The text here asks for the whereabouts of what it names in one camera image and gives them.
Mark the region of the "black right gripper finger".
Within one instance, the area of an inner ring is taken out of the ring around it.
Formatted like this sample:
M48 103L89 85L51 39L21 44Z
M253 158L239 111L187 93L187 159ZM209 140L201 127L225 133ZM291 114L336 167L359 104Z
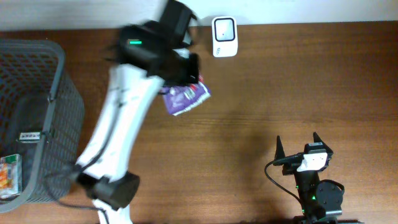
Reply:
M280 136L276 138L276 150L274 159L283 159L285 157L284 148Z
M323 140L316 132L313 133L313 143L316 146L326 146L326 144L323 142Z

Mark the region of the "purple sanitary pad pack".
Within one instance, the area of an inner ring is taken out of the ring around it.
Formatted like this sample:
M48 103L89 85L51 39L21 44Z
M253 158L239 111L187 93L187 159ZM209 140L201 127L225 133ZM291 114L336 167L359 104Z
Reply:
M199 75L197 84L163 87L160 94L168 113L178 116L202 104L211 96L211 91L204 84L203 77Z

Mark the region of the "orange small box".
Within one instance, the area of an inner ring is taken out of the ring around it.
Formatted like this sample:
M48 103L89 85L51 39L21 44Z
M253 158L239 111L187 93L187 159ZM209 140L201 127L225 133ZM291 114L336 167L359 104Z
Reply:
M1 158L1 200L22 192L22 156L13 154Z

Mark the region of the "green gum pack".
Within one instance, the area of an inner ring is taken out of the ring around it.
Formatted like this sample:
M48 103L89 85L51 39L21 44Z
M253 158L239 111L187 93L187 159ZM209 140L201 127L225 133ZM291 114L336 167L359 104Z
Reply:
M21 132L18 141L21 143L37 143L41 140L41 132Z

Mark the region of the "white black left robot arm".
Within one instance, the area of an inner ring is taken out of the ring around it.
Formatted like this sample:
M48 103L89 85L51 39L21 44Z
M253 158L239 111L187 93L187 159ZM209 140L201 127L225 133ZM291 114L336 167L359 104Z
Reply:
M118 32L103 108L70 176L85 189L101 223L131 222L129 205L140 178L129 172L129 160L155 97L164 88L200 80L199 57L185 41L194 19L189 7L167 1L156 21L126 25Z

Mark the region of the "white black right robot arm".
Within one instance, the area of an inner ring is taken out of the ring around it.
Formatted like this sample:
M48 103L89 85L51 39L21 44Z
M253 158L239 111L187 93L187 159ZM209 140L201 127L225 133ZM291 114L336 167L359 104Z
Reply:
M343 184L330 179L321 180L319 173L324 171L333 156L333 150L313 133L313 142L304 146L302 152L287 156L280 136L276 137L276 150L273 161L268 165L281 166L283 175L293 175L298 194L278 184L269 174L267 178L278 188L293 196L302 209L301 216L295 216L293 223L339 224L359 223L359 220L340 220L342 215Z

